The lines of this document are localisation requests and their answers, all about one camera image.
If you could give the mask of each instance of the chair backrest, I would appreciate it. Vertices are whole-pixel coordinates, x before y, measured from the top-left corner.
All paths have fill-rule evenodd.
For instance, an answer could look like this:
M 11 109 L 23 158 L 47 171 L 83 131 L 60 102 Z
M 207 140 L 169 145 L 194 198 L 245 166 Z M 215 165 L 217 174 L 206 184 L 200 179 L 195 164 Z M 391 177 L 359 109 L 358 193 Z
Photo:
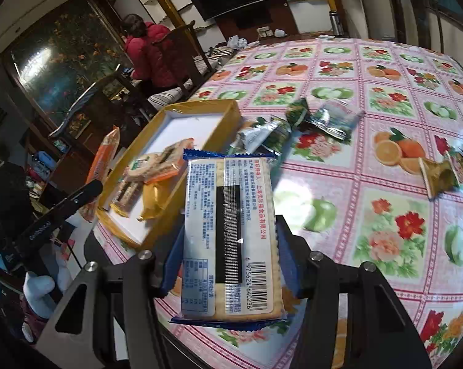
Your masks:
M 393 10 L 396 23 L 396 31 L 398 41 L 406 43 L 405 39 L 407 38 L 406 29 L 404 25 L 404 10 L 402 7 L 401 0 L 392 0 L 393 1 Z M 428 17 L 428 8 L 432 8 L 437 16 L 438 21 L 438 30 L 440 36 L 440 52 L 444 53 L 444 38 L 443 31 L 441 28 L 441 18 L 440 11 L 438 9 L 438 0 L 410 0 L 411 6 L 413 8 L 416 28 L 417 28 L 417 37 L 418 45 L 425 49 L 432 49 L 431 46 L 431 36 L 430 36 L 430 24 Z
M 179 26 L 160 41 L 153 43 L 162 53 L 164 63 L 177 80 L 177 84 L 182 89 L 182 94 L 186 98 L 207 80 L 207 76 L 201 74 L 195 65 L 194 57 L 197 55 L 202 57 L 209 70 L 209 75 L 213 71 L 195 36 L 194 25 L 195 21 L 192 21 L 187 25 Z M 184 87 L 182 73 L 186 73 L 192 79 L 193 87 L 189 90 Z

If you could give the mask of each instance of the cushion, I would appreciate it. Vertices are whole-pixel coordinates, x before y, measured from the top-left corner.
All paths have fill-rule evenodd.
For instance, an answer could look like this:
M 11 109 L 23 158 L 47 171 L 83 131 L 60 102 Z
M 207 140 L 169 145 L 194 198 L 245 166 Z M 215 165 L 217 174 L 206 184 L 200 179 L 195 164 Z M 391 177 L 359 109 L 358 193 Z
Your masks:
M 200 73 L 205 73 L 207 71 L 207 65 L 204 60 L 199 56 L 195 58 L 195 66 L 197 67 Z M 209 64 L 211 68 L 215 69 L 219 62 L 217 59 L 209 59 Z M 184 83 L 184 86 L 187 90 L 193 87 L 192 79 L 187 80 Z M 165 105 L 173 104 L 180 100 L 182 96 L 182 90 L 179 87 L 172 88 L 171 90 L 164 91 L 163 93 L 154 94 L 148 98 L 148 101 L 155 107 L 157 110 L 160 110 Z

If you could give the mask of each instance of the table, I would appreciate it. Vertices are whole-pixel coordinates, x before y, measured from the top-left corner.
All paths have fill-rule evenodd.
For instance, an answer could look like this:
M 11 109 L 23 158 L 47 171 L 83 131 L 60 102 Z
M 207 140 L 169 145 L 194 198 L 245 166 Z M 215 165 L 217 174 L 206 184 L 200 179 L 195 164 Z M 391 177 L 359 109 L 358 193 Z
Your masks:
M 312 109 L 335 96 L 366 113 L 343 143 L 295 136 L 275 190 L 276 213 L 338 263 L 376 262 L 437 367 L 463 334 L 463 189 L 430 202 L 416 157 L 441 161 L 463 145 L 463 68 L 449 56 L 392 42 L 288 41 L 238 52 L 193 98 L 235 98 L 243 116 L 256 118 L 284 117 L 300 96 Z M 94 233 L 114 263 L 134 253 L 100 224 Z M 289 365 L 304 310 L 286 288 L 283 295 L 287 319 L 249 333 L 169 324 L 180 311 L 177 295 L 157 308 L 162 323 L 211 366 L 279 369 Z M 334 367 L 342 357 L 339 348 Z

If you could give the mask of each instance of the biscuit package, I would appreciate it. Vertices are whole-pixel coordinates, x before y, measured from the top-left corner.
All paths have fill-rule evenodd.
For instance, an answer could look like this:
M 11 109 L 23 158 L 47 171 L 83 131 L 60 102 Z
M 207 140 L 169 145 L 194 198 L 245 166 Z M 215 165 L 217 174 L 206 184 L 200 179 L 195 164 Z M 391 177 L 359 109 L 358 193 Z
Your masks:
M 284 316 L 270 161 L 186 150 L 182 312 L 173 322 Z

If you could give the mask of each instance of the red jacket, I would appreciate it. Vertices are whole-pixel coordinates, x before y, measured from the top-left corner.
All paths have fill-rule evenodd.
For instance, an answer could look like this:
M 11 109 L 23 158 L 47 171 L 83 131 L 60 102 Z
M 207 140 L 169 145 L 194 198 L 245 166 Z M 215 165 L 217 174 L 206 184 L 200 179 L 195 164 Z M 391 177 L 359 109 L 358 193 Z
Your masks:
M 162 53 L 153 42 L 160 41 L 170 33 L 170 29 L 163 25 L 155 25 L 146 22 L 147 35 L 143 37 L 128 36 L 126 41 L 126 52 L 134 64 L 134 79 L 151 79 L 154 87 L 169 87 L 177 84 L 177 80 L 165 65 Z M 170 40 L 163 45 L 164 49 L 172 49 Z M 175 60 L 178 59 L 178 52 L 174 50 Z M 175 65 L 178 75 L 183 79 L 186 75 L 182 65 Z

